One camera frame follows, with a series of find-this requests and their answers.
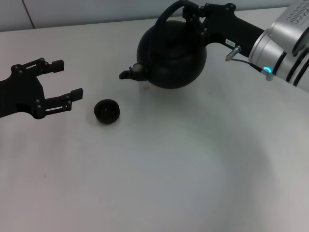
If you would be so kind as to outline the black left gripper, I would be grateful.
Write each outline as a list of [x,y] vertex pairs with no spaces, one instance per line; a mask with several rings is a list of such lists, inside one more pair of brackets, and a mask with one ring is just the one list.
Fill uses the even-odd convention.
[[72,103],[83,98],[83,89],[45,99],[38,76],[64,71],[64,61],[48,63],[44,58],[11,67],[11,75],[0,82],[0,116],[28,113],[35,119],[71,111]]

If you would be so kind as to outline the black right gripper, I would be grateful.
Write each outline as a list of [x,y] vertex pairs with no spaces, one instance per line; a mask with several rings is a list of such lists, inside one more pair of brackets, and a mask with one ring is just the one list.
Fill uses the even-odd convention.
[[[264,32],[263,29],[236,17],[236,6],[232,3],[206,3],[201,6],[189,0],[181,0],[180,3],[183,7],[182,16],[191,17],[189,23],[200,46],[211,43],[219,43],[230,49],[240,46],[240,54],[248,57],[253,45]],[[203,23],[200,17],[206,18]]]

